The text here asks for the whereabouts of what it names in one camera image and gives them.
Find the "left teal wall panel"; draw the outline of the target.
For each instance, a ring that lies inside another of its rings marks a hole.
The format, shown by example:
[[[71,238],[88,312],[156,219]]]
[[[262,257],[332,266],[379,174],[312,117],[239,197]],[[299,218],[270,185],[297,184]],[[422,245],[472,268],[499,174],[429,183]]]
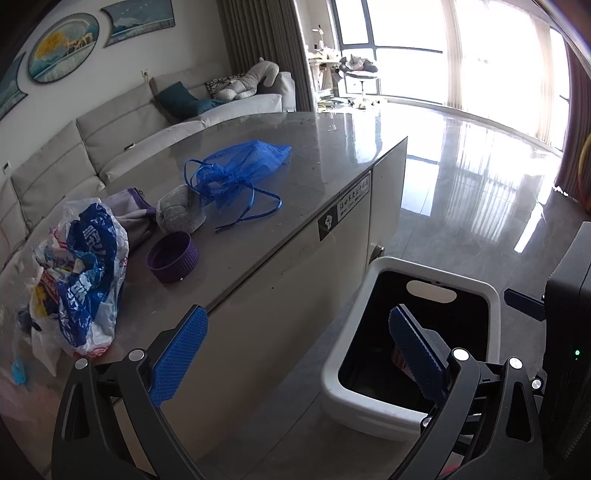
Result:
[[[0,83],[0,120],[28,96],[18,84],[18,72],[24,53],[16,57]]]

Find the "grey plush toy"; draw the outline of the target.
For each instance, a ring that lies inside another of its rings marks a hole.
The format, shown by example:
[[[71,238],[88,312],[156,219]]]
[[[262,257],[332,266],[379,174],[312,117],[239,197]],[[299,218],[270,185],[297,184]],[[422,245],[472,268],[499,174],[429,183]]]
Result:
[[[280,74],[280,66],[274,62],[259,58],[259,62],[253,65],[245,74],[232,80],[213,95],[214,99],[222,102],[242,100],[256,95],[260,83],[270,88],[273,86],[277,75]]]

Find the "black label on table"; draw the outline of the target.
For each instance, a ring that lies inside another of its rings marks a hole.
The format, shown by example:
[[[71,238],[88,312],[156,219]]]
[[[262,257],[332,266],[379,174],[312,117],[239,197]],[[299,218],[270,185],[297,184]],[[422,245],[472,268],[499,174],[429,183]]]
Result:
[[[356,205],[370,193],[370,185],[372,185],[372,180],[370,173],[368,173],[349,188],[345,194],[342,194],[342,197],[336,200],[335,204],[332,204],[325,213],[322,213],[317,221],[318,240],[324,240],[346,218],[346,215],[356,208]]]

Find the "purple round lid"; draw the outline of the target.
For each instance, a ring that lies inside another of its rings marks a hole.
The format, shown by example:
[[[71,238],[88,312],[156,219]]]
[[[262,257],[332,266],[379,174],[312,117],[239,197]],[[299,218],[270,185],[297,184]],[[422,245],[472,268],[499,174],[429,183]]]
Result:
[[[162,284],[185,278],[199,260],[197,246],[190,234],[173,232],[158,240],[148,252],[147,268]]]

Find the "chair by window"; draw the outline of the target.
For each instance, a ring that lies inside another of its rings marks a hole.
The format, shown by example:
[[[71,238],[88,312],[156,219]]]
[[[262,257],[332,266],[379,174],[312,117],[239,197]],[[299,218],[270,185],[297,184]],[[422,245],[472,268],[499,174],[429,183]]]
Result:
[[[353,79],[359,83],[361,94],[366,94],[366,84],[379,79],[377,65],[368,58],[356,55],[342,56],[338,71],[345,79]]]

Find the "grey curtain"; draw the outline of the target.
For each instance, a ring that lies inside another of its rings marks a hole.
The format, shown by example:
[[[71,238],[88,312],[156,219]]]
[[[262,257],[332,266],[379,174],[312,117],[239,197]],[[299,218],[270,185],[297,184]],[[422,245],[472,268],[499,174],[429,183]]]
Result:
[[[295,107],[314,111],[311,74],[297,5],[286,0],[228,0],[216,3],[231,71],[248,71],[263,58],[294,78]]]

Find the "round deer wall art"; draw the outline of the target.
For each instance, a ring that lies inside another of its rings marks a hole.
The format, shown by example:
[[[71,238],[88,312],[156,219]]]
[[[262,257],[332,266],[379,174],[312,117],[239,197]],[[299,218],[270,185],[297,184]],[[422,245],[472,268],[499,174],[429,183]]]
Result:
[[[28,74],[39,84],[54,83],[74,72],[92,53],[100,27],[88,13],[68,15],[39,38],[28,60]]]

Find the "teal cushion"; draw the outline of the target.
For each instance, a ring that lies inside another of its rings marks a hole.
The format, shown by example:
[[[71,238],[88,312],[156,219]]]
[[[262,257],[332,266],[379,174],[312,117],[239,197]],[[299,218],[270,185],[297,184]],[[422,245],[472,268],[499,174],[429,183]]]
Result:
[[[176,82],[155,95],[157,103],[173,118],[187,120],[224,105],[217,99],[198,99],[188,91],[183,83]]]

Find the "grey sectional sofa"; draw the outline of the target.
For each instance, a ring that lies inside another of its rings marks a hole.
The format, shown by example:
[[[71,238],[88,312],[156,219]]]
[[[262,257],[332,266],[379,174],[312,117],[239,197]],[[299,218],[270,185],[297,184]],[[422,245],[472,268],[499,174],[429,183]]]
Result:
[[[293,112],[294,79],[280,72],[273,86],[187,120],[171,117],[155,95],[176,82],[198,99],[204,83],[226,76],[218,63],[198,65],[148,82],[70,121],[1,184],[1,262],[19,257],[41,223],[64,201],[97,195],[144,160],[218,123],[253,114]]]

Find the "blue mesh drawstring bag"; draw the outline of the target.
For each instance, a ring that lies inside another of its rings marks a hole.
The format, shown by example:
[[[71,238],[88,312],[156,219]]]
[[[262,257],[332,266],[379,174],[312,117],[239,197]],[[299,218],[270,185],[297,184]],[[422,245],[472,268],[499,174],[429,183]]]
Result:
[[[214,203],[217,209],[230,206],[242,191],[249,191],[249,202],[245,209],[232,222],[217,226],[215,232],[219,233],[240,223],[262,220],[280,211],[283,199],[276,193],[260,188],[259,182],[287,164],[292,152],[290,146],[259,140],[231,145],[202,160],[187,159],[183,165],[184,184],[191,192],[197,193],[201,207]],[[256,195],[266,196],[276,203],[270,210],[252,214]]]

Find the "blue white plastic bag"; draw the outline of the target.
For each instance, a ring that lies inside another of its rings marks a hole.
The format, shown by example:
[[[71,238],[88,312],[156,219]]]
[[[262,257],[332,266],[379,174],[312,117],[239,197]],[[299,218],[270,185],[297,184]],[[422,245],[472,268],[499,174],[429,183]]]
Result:
[[[32,353],[52,376],[62,353],[95,358],[113,343],[128,255],[127,232],[97,198],[66,202],[33,250]]]

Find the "black white patterned cushion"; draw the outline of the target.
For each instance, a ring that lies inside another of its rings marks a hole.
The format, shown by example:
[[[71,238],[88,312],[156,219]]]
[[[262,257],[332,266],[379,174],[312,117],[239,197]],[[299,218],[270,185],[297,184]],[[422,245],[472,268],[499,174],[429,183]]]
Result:
[[[207,93],[214,98],[217,93],[228,86],[235,80],[242,79],[242,75],[231,75],[208,80],[204,83]]]

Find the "grey knitted cloth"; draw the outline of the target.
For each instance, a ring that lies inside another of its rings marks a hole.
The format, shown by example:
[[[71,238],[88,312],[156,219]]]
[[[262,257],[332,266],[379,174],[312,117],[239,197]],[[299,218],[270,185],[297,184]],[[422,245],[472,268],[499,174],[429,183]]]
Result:
[[[205,220],[199,195],[186,185],[180,185],[168,192],[156,204],[156,222],[164,234],[192,234]]]

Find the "right teal wall panel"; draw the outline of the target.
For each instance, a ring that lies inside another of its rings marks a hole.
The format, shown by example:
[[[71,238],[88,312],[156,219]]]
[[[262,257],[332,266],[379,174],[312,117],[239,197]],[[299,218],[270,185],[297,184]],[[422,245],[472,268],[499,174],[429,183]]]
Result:
[[[105,46],[175,26],[170,0],[120,1],[100,9],[111,25]]]

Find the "white trash bin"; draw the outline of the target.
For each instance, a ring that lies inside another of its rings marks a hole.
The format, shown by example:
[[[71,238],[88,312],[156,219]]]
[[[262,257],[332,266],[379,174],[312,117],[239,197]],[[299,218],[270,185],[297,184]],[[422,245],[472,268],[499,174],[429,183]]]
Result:
[[[500,358],[501,308],[489,284],[394,257],[377,259],[322,369],[322,408],[346,427],[416,439],[448,397],[452,350]]]

